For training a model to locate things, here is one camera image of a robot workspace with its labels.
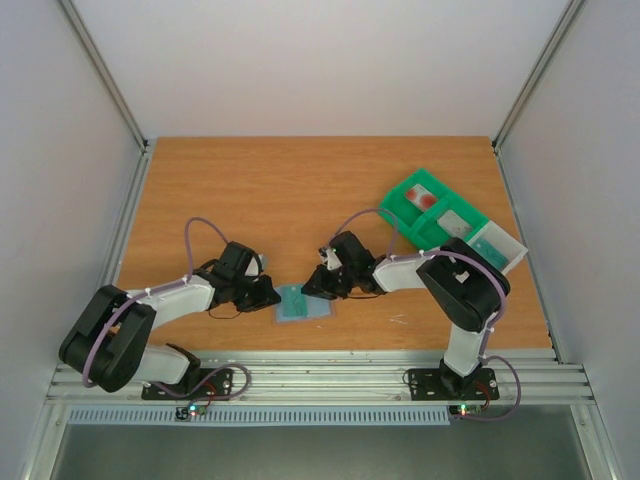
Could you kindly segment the teal chip card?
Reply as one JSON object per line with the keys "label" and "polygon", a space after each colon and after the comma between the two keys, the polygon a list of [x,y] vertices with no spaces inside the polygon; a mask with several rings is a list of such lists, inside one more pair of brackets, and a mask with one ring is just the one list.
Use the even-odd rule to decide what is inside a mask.
{"label": "teal chip card", "polygon": [[277,305],[276,311],[278,322],[302,320],[307,317],[307,301],[301,287],[301,284],[291,284],[279,288],[281,302]]}

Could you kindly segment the pink leather card holder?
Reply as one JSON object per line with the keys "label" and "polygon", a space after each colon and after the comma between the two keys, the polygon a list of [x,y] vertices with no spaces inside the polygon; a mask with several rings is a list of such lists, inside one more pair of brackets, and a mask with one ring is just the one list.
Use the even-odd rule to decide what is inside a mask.
{"label": "pink leather card holder", "polygon": [[291,324],[330,317],[333,304],[326,299],[305,295],[302,284],[286,284],[275,288],[281,301],[275,305],[275,323]]}

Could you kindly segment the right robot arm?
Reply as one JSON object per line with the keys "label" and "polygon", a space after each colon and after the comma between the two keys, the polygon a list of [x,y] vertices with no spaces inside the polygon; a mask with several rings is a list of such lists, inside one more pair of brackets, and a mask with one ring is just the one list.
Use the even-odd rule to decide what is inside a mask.
{"label": "right robot arm", "polygon": [[355,288],[371,296],[428,291],[452,323],[440,383],[451,398],[475,387],[489,334],[511,291],[499,269],[455,237],[433,250],[376,257],[347,231],[320,248],[319,256],[321,263],[301,288],[307,296],[332,301],[348,298]]}

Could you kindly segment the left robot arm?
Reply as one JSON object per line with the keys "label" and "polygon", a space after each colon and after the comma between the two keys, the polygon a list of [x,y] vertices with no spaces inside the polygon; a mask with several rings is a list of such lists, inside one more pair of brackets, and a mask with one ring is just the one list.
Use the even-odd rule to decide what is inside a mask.
{"label": "left robot arm", "polygon": [[153,346],[159,326],[231,304],[250,313],[279,304],[262,255],[238,242],[180,279],[139,290],[100,287],[62,341],[58,356],[87,388],[114,393],[133,380],[159,383],[189,398],[201,386],[200,361],[176,345]]}

